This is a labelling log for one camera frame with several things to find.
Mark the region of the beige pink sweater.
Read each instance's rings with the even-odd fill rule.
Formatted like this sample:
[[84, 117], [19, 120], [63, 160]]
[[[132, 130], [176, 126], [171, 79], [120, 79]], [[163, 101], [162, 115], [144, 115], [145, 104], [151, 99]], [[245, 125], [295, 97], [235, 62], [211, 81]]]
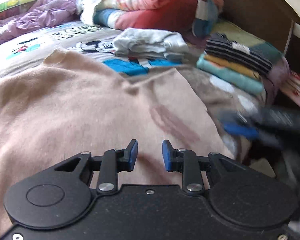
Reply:
[[4, 209], [16, 182], [82, 151], [99, 155], [139, 143], [129, 184], [178, 184], [166, 173], [161, 147], [232, 157], [207, 107], [185, 78], [186, 68], [126, 79], [72, 51], [55, 50], [38, 67], [0, 78], [0, 235], [11, 222]]

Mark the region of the dark wooden headboard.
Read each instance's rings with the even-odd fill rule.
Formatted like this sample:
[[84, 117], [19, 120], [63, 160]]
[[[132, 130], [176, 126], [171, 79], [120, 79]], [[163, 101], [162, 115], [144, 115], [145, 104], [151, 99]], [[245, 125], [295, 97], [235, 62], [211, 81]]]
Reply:
[[284, 0], [224, 0], [223, 16], [271, 43], [300, 74], [300, 38], [293, 33], [300, 17]]

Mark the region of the Mickey Mouse bed blanket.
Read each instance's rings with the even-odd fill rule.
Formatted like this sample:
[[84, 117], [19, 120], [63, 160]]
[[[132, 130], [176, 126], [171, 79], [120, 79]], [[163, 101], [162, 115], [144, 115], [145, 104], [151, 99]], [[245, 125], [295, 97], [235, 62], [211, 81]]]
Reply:
[[43, 28], [21, 35], [0, 45], [0, 78], [36, 67], [57, 48], [65, 48], [104, 63], [119, 72], [131, 83], [161, 74], [170, 68], [185, 77], [193, 91], [207, 107], [221, 138], [239, 160], [247, 154], [246, 139], [228, 135], [221, 128], [217, 116], [222, 110], [255, 111], [263, 106], [266, 93], [254, 96], [208, 72], [196, 67], [200, 48], [189, 46], [189, 53], [180, 62], [165, 59], [129, 59], [102, 52], [121, 32], [106, 27], [92, 27], [81, 21], [69, 22], [53, 28]]

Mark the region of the white folded clothes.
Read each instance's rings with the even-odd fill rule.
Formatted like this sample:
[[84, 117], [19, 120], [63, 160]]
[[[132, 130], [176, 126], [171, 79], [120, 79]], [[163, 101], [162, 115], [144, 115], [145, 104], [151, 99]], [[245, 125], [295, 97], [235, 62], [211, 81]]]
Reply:
[[159, 29], [127, 28], [113, 39], [116, 56], [180, 61], [189, 52], [180, 33]]

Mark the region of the teal folded garment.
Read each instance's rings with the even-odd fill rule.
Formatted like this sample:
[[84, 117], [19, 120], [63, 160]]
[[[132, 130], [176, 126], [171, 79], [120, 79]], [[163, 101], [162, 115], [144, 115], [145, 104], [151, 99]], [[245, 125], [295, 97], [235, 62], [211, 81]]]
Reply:
[[208, 61], [204, 59], [206, 54], [201, 54], [197, 61], [197, 68], [208, 72], [236, 87], [241, 90], [251, 94], [251, 95], [259, 95], [264, 91], [264, 86], [261, 81], [252, 79], [243, 74], [240, 74], [230, 68], [226, 68], [223, 66], [219, 66], [216, 63]]

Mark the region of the yellow folded garment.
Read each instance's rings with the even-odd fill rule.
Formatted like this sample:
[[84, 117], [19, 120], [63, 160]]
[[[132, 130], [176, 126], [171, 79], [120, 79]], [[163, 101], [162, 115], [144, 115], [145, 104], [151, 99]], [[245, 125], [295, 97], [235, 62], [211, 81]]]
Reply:
[[245, 75], [252, 79], [255, 79], [255, 80], [260, 79], [260, 75], [258, 74], [258, 72], [251, 70], [250, 68], [247, 68], [239, 63], [234, 63], [234, 62], [231, 62], [231, 61], [228, 61], [225, 59], [221, 59], [219, 57], [208, 55], [208, 54], [204, 55], [204, 59], [207, 61], [210, 61], [214, 64], [217, 64], [218, 66], [226, 67], [231, 70], [234, 70], [234, 71], [238, 72], [239, 74]]

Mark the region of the pink red folded quilt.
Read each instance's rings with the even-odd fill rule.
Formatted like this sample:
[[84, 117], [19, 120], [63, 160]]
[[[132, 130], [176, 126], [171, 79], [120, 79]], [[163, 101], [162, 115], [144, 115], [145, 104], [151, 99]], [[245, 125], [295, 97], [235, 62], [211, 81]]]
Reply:
[[223, 0], [101, 0], [92, 23], [117, 30], [162, 29], [194, 37], [210, 35]]

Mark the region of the black white striped garment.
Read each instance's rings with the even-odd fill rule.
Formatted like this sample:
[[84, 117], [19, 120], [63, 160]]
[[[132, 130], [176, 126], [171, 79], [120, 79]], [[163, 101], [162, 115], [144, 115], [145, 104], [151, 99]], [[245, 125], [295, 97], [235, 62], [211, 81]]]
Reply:
[[212, 34], [206, 42], [205, 52], [211, 56], [241, 64], [262, 75], [267, 75], [273, 66], [262, 52], [229, 40], [225, 34]]

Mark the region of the purple crumpled duvet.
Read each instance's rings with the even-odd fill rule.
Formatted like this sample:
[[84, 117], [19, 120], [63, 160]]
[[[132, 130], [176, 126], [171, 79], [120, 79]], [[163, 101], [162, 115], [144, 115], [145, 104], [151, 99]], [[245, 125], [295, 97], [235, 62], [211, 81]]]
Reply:
[[76, 0], [37, 0], [25, 13], [0, 20], [0, 45], [18, 36], [74, 19]]

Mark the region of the white quilted duvet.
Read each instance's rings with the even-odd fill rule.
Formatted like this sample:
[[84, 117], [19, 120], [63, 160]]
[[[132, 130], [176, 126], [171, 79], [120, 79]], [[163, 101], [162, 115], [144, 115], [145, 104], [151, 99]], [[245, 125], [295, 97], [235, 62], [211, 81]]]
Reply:
[[102, 0], [76, 0], [76, 12], [80, 15], [80, 20], [87, 25], [95, 26], [95, 8]]

